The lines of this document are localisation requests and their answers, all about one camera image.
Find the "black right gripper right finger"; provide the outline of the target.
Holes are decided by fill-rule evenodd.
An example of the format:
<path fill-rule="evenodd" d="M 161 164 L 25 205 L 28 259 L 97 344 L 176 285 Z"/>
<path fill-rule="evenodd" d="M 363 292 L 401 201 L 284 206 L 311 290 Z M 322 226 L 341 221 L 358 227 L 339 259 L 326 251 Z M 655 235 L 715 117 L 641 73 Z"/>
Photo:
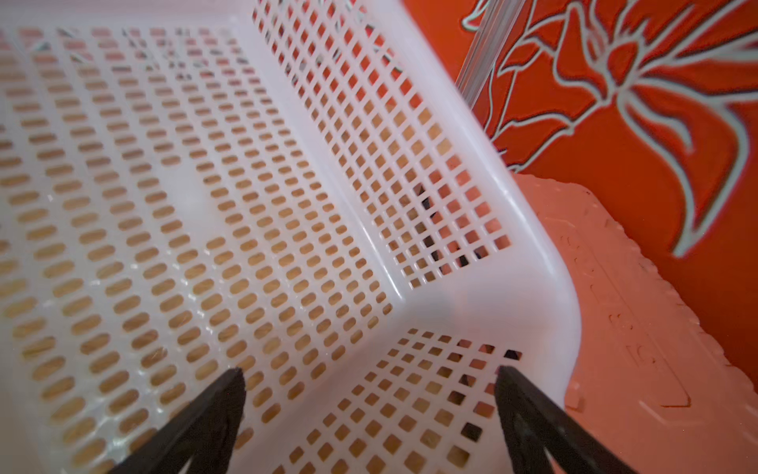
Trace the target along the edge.
<path fill-rule="evenodd" d="M 495 402 L 515 473 L 634 471 L 515 367 L 499 367 Z"/>

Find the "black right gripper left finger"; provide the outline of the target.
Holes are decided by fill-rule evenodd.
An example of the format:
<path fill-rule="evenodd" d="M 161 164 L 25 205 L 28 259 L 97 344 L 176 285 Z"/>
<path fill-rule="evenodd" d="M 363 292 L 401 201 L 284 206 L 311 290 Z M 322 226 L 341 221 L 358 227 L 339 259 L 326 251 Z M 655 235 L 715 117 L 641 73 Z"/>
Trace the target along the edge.
<path fill-rule="evenodd" d="M 113 473 L 225 473 L 246 400 L 242 369 L 228 369 Z"/>

